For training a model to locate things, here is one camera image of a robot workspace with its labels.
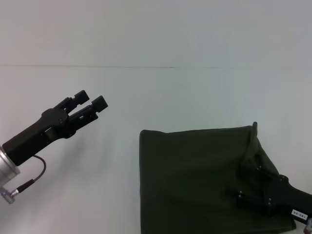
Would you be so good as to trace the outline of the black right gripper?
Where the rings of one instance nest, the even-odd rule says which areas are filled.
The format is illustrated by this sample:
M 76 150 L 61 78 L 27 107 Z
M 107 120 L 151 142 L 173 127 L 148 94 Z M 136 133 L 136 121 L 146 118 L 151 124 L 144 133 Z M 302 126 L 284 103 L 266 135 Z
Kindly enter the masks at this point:
M 295 220 L 308 220 L 312 217 L 312 195 L 294 188 L 284 175 L 272 173 L 259 166 L 258 179 L 268 182 L 264 191 L 255 194 L 226 187 L 225 195 L 234 199 L 236 206 L 253 211 L 267 211 L 268 216 L 286 215 Z

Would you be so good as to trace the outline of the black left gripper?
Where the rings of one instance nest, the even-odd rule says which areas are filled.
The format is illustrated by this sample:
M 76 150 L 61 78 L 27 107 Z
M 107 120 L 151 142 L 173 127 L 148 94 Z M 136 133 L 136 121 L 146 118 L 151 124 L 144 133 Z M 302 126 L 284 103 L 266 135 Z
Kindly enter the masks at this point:
M 100 113 L 108 107 L 103 96 L 97 97 L 90 105 L 71 116 L 68 114 L 89 100 L 85 90 L 67 97 L 55 108 L 42 113 L 40 119 L 3 144 L 3 149 L 12 162 L 20 166 L 52 142 L 69 138 L 77 130 L 98 119 Z

